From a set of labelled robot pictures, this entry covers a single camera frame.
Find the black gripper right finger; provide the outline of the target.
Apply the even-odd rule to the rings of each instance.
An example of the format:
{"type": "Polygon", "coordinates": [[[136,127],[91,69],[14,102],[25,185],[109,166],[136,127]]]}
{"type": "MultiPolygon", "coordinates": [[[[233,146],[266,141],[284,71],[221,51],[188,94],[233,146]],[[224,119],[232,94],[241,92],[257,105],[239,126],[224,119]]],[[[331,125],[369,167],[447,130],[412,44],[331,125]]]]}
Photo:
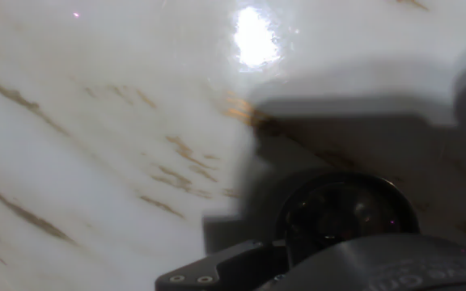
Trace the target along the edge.
{"type": "Polygon", "coordinates": [[[323,243],[308,238],[288,238],[286,240],[286,253],[289,266],[297,266],[324,248],[325,245],[323,243]]]}

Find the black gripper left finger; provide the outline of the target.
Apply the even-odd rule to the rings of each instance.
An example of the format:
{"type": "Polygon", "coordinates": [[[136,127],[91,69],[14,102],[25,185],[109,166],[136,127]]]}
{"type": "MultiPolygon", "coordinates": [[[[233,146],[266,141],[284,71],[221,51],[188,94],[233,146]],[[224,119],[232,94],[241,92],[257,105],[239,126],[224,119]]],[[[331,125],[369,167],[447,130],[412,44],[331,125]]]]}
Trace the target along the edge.
{"type": "Polygon", "coordinates": [[[163,274],[155,291],[255,291],[288,270],[284,246],[248,240],[163,274]]]}

